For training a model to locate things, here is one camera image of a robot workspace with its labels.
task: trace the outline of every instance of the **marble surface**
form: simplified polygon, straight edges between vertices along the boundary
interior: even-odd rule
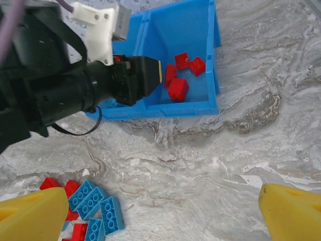
[[[138,12],[173,1],[119,2]],[[46,176],[90,178],[121,202],[126,229],[106,240],[270,240],[257,204],[263,183],[321,192],[321,26],[298,0],[216,5],[219,116],[33,135],[0,156],[0,200]],[[85,131],[94,122],[79,113],[60,124]]]

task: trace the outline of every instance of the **yellow foam pad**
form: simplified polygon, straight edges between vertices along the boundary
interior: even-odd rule
[[[0,240],[57,241],[69,209],[63,188],[0,202]]]
[[[264,184],[259,195],[259,207],[272,240],[321,240],[320,194]]]

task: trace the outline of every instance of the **blue plastic bin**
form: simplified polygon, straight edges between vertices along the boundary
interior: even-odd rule
[[[135,106],[102,103],[103,118],[121,120],[149,117],[186,117],[218,114],[216,94],[219,91],[214,47],[221,45],[214,0],[182,0],[181,2],[132,15],[128,38],[115,42],[113,51],[127,56],[148,56],[162,63],[163,82]],[[195,77],[189,70],[178,71],[190,86],[185,102],[172,102],[164,88],[167,64],[174,56],[187,52],[190,61],[201,57],[206,72]],[[88,114],[93,119],[98,113]]]

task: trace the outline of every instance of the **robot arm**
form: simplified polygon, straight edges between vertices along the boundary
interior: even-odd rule
[[[10,9],[1,7],[4,14]],[[47,137],[56,121],[79,111],[95,112],[110,98],[134,105],[159,85],[159,61],[112,54],[112,40],[126,38],[130,11],[118,4],[95,10],[74,3],[71,16],[87,24],[87,48],[62,22],[58,4],[27,1],[0,69],[0,153],[30,132]],[[82,61],[69,63],[66,43]]]

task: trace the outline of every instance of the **gray connector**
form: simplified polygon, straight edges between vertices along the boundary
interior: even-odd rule
[[[115,9],[117,20],[113,26],[113,41],[124,41],[127,38],[131,10],[119,3],[110,3],[103,6],[104,9]]]
[[[304,0],[304,2],[312,9],[317,17],[321,18],[321,0]]]

